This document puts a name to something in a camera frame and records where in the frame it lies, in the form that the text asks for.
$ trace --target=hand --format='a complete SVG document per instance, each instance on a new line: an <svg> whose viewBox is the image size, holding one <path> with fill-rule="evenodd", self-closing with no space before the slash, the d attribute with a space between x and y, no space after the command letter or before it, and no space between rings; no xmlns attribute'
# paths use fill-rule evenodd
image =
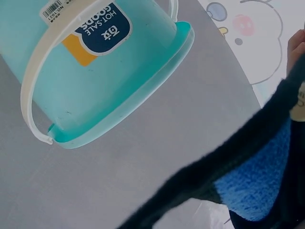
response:
<svg viewBox="0 0 305 229"><path fill-rule="evenodd" d="M295 62L305 53L305 30L299 30L288 42L287 75Z"/></svg>

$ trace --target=bucket handle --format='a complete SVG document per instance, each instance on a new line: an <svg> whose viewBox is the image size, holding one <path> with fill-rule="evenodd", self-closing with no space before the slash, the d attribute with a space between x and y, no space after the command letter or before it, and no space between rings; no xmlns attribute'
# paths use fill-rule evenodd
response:
<svg viewBox="0 0 305 229"><path fill-rule="evenodd" d="M52 49L73 33L85 21L96 13L96 8L104 8L114 0L74 0L61 17L55 20L44 33L28 62L20 93L20 106L24 121L34 136L49 145L52 137L43 134L35 125L32 114L32 99L38 75ZM179 0L169 0L169 15L177 22Z"/></svg>

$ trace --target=cartoon drawing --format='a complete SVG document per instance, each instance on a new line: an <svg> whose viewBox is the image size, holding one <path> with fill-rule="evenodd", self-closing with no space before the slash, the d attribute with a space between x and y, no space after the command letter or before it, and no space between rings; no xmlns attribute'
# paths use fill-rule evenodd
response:
<svg viewBox="0 0 305 229"><path fill-rule="evenodd" d="M283 22L271 0L199 0L225 37L250 84L268 80L283 58Z"/></svg>

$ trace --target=gray table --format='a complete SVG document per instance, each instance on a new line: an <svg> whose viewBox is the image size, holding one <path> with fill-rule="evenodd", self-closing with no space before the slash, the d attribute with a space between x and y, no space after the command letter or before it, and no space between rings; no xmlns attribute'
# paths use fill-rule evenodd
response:
<svg viewBox="0 0 305 229"><path fill-rule="evenodd" d="M0 60L2 229L113 229L169 175L221 144L259 109L237 60L200 4L190 0L180 6L179 20L191 22L196 31L186 60L126 120L76 150L34 138L21 117L20 84ZM35 106L34 113L38 127L46 130L48 119ZM225 217L219 207L190 200L156 228L217 229Z"/></svg>

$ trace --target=sticker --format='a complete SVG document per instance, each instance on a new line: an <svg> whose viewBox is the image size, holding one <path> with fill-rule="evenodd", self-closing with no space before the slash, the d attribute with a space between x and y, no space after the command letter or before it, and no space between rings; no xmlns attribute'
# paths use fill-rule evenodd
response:
<svg viewBox="0 0 305 229"><path fill-rule="evenodd" d="M58 19L74 0L53 0L40 16L48 24ZM92 15L82 26L69 35L62 44L82 65L88 66L98 56L111 53L132 33L132 23L116 3L111 3Z"/></svg>
<svg viewBox="0 0 305 229"><path fill-rule="evenodd" d="M290 112L290 117L294 121L305 122L305 83L300 87L298 102Z"/></svg>
<svg viewBox="0 0 305 229"><path fill-rule="evenodd" d="M50 0L49 3L41 9L39 15L45 23L51 25L73 2L74 0Z"/></svg>

